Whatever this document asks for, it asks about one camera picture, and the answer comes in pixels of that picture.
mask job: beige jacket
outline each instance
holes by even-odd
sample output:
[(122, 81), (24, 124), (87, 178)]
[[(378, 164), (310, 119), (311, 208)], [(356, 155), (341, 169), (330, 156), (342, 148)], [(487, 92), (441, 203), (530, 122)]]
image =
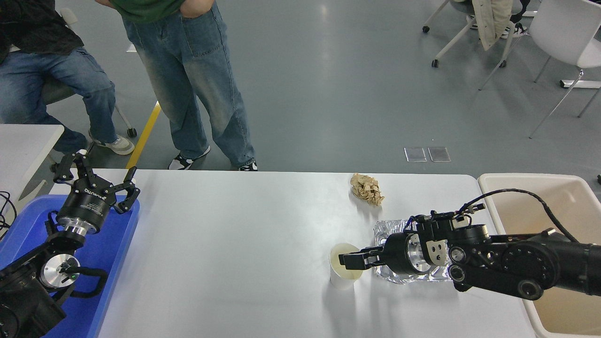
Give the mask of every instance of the beige jacket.
[[(457, 2), (470, 0), (453, 0)], [(509, 23), (513, 0), (471, 0), (478, 24), (478, 35), (482, 47), (487, 51), (492, 47)]]

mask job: crumpled paper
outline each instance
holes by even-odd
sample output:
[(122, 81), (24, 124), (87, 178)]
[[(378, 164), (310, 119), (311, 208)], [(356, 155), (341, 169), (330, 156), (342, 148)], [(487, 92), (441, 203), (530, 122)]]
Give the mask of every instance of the crumpled paper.
[(381, 195), (375, 178), (355, 173), (350, 179), (350, 184), (353, 186), (353, 195), (375, 206), (382, 204), (384, 196)]

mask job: black jacket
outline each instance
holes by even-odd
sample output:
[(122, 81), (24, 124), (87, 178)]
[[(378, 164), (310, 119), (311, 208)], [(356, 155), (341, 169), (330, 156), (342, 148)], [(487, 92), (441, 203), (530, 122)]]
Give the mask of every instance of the black jacket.
[(0, 63), (11, 44), (26, 53), (68, 55), (83, 46), (54, 0), (0, 0)]

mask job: jeans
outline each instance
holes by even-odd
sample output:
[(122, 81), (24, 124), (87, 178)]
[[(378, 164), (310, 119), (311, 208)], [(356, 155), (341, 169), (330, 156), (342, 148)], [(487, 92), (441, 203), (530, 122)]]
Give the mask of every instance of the jeans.
[[(60, 80), (83, 97), (95, 140), (112, 143), (117, 139), (111, 119), (115, 85), (84, 48), (70, 55), (9, 53), (0, 64), (0, 118), (4, 123), (62, 124), (48, 114), (41, 97), (45, 76)], [(54, 149), (76, 152), (87, 144), (85, 136), (65, 126)]]
[(232, 75), (225, 24), (216, 3), (194, 19), (178, 11), (152, 23), (125, 18), (123, 23), (182, 157), (197, 158), (209, 147), (198, 96), (209, 113), (213, 140), (232, 165), (254, 162), (246, 109)]
[(509, 18), (509, 21), (513, 23), (518, 23), (520, 22), (520, 20), (522, 20), (522, 16), (524, 13), (526, 13), (526, 7), (530, 3), (530, 0), (520, 0), (520, 2), (522, 3), (522, 10), (520, 11), (520, 13), (514, 14)]

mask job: gray floor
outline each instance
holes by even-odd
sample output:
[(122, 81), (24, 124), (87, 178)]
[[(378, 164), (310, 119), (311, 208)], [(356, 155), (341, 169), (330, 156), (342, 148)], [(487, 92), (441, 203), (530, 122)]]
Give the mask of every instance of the gray floor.
[[(115, 82), (118, 104), (140, 134), (156, 99), (138, 56), (125, 53), (129, 41), (120, 16), (93, 1), (56, 3), (76, 13), (75, 31)], [(423, 22), (440, 3), (220, 2), (260, 170), (572, 174), (601, 194), (596, 183), (601, 100), (576, 118), (594, 90), (574, 90), (529, 140), (565, 93), (559, 80), (575, 78), (577, 70), (552, 60), (538, 84), (533, 83), (546, 54), (525, 37), (507, 68), (479, 92), (504, 40), (485, 52), (476, 31), (469, 31), (441, 59), (440, 68), (431, 68), (434, 55), (466, 23), (465, 15), (447, 6), (423, 34)], [(532, 1), (529, 10), (537, 6)], [(601, 80), (601, 70), (586, 71), (584, 79)], [(88, 128), (77, 97), (51, 105), (49, 111), (73, 129)], [(117, 115), (115, 124), (124, 134)], [(230, 170), (227, 158), (212, 145), (206, 160), (194, 168)], [(448, 147), (452, 162), (408, 163), (403, 152), (404, 147), (433, 146)], [(176, 154), (161, 115), (138, 167), (163, 169)], [(93, 154), (96, 167), (123, 168), (127, 160), (106, 149)], [(35, 179), (41, 177), (50, 177), (47, 165)]]

